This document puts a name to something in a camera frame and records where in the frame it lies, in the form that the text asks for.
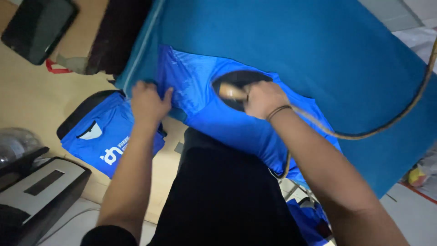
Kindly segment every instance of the bracelet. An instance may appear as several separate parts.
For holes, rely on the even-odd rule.
[[[278,113],[279,111],[283,110],[283,109],[293,109],[290,105],[284,105],[281,107],[277,107],[275,110],[273,110],[267,117],[266,117],[266,121],[270,122],[270,120],[272,119],[272,117]]]

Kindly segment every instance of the hand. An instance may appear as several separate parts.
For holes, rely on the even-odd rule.
[[[290,105],[287,95],[276,83],[260,81],[244,89],[249,95],[249,101],[244,103],[244,111],[258,119],[266,119],[278,107]]]
[[[156,127],[171,109],[172,93],[173,88],[170,87],[164,100],[161,100],[155,84],[138,81],[132,89],[131,101],[135,123],[153,124]]]

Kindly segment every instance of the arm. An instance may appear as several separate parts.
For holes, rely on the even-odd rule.
[[[287,96],[279,85],[250,87],[248,115],[265,119]],[[339,245],[407,245],[373,191],[348,160],[291,109],[271,120],[325,210]]]
[[[128,230],[137,242],[149,204],[153,137],[159,122],[171,108],[172,92],[170,88],[161,101],[153,84],[138,82],[133,88],[135,124],[104,196],[97,221],[97,226],[116,225]]]

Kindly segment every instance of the ironing board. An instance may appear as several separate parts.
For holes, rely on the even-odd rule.
[[[425,63],[356,0],[156,0],[115,85],[131,94],[153,79],[158,44],[234,59],[279,74],[314,98],[336,131],[373,129],[411,100]],[[184,113],[171,116],[184,120]],[[344,155],[382,197],[437,137],[437,76],[392,128],[340,140]]]

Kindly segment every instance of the shirt sleeve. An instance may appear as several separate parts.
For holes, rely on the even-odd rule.
[[[116,225],[101,225],[85,234],[81,246],[126,245],[137,246],[135,237],[126,229]]]

